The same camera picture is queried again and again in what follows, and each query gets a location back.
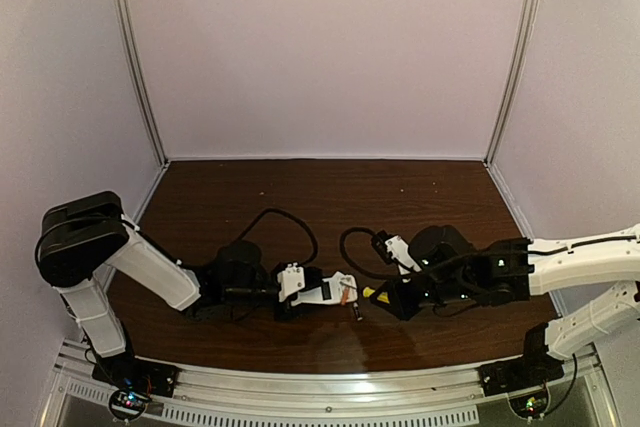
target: white wall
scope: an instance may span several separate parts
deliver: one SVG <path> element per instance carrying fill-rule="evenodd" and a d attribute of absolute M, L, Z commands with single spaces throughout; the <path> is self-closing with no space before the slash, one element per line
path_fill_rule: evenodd
<path fill-rule="evenodd" d="M 536 236 L 640 222 L 640 0 L 541 0 L 497 166 Z M 563 292 L 569 310 L 601 287 Z M 635 427 L 640 323 L 598 344 Z"/>
<path fill-rule="evenodd" d="M 39 277 L 45 210 L 113 189 L 133 211 L 156 173 L 112 0 L 0 0 L 0 425 L 33 425 L 75 327 Z"/>
<path fill-rule="evenodd" d="M 484 156 L 522 0 L 130 0 L 184 157 Z"/>

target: yellow object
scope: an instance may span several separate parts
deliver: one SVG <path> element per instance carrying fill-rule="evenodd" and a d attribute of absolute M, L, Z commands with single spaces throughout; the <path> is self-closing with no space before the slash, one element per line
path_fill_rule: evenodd
<path fill-rule="evenodd" d="M 373 290 L 371 287 L 365 287 L 362 291 L 362 295 L 364 296 L 365 299 L 368 299 L 369 297 L 371 297 L 374 294 L 375 290 Z M 378 300 L 380 302 L 384 302 L 385 304 L 389 303 L 389 296 L 387 295 L 386 292 L 382 292 L 379 296 L 378 296 Z"/>

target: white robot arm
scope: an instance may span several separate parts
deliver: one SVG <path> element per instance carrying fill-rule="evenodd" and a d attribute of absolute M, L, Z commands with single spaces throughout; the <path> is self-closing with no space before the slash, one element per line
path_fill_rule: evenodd
<path fill-rule="evenodd" d="M 352 233 L 365 233 L 399 275 L 365 271 L 346 251 Z M 408 244 L 397 235 L 354 227 L 343 233 L 341 252 L 364 275 L 386 280 L 370 301 L 408 320 L 434 311 L 526 301 L 552 290 L 615 282 L 604 294 L 564 318 L 529 331 L 524 355 L 479 368 L 487 395 L 512 392 L 562 377 L 562 364 L 583 346 L 640 318 L 640 224 L 610 234 L 567 240 L 512 239 L 476 250 L 453 227 L 429 227 Z"/>
<path fill-rule="evenodd" d="M 282 211 L 268 209 L 252 225 L 265 213 Z M 310 260 L 317 251 L 317 242 L 311 239 Z M 167 378 L 172 373 L 166 366 L 135 358 L 126 330 L 93 276 L 101 266 L 126 274 L 194 320 L 207 319 L 220 305 L 257 302 L 272 305 L 276 320 L 288 320 L 298 315 L 302 304 L 346 304 L 358 296 L 355 278 L 340 272 L 324 278 L 315 267 L 286 263 L 268 273 L 260 264 L 258 246 L 242 238 L 222 247 L 209 264 L 187 267 L 145 236 L 112 192 L 50 209 L 42 221 L 35 260 L 42 277 L 60 293 L 86 333 L 97 374 L 106 377 L 101 380 L 144 391 L 147 380 L 154 377 L 156 395 L 171 395 L 172 382 Z"/>

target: ventilation slot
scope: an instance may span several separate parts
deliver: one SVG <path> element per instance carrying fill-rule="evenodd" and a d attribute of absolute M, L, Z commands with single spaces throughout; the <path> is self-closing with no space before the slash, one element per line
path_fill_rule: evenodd
<path fill-rule="evenodd" d="M 356 422 L 321 422 L 309 424 L 291 422 L 286 419 L 263 421 L 247 416 L 233 416 L 193 409 L 181 405 L 165 404 L 161 417 L 176 425 L 189 427 L 466 427 L 477 425 L 475 406 L 449 410 L 441 413 L 399 417 L 396 420 Z"/>
<path fill-rule="evenodd" d="M 110 392 L 102 387 L 80 383 L 76 380 L 69 383 L 68 393 L 74 397 L 102 405 L 107 403 L 110 395 Z"/>

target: small object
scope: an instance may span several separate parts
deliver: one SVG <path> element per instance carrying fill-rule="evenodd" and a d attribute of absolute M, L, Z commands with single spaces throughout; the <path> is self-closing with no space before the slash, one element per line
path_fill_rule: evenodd
<path fill-rule="evenodd" d="M 356 321 L 360 322 L 364 317 L 362 317 L 362 314 L 360 313 L 360 306 L 358 305 L 357 302 L 353 303 L 353 313 L 356 316 Z"/>
<path fill-rule="evenodd" d="M 544 417 L 549 408 L 549 391 L 546 387 L 519 397 L 509 398 L 514 414 L 529 422 Z"/>
<path fill-rule="evenodd" d="M 365 299 L 368 299 L 369 297 L 371 297 L 373 294 L 375 293 L 375 290 L 373 290 L 371 287 L 365 287 L 364 290 L 362 291 L 362 295 L 364 296 Z M 379 296 L 378 296 L 378 300 L 380 302 L 384 302 L 385 304 L 389 304 L 389 295 L 386 292 L 382 292 Z"/>
<path fill-rule="evenodd" d="M 340 299 L 340 305 L 347 305 L 349 300 L 349 289 L 342 289 L 342 298 Z"/>
<path fill-rule="evenodd" d="M 120 389 L 111 394 L 108 407 L 114 418 L 128 423 L 144 414 L 150 402 L 145 395 Z"/>

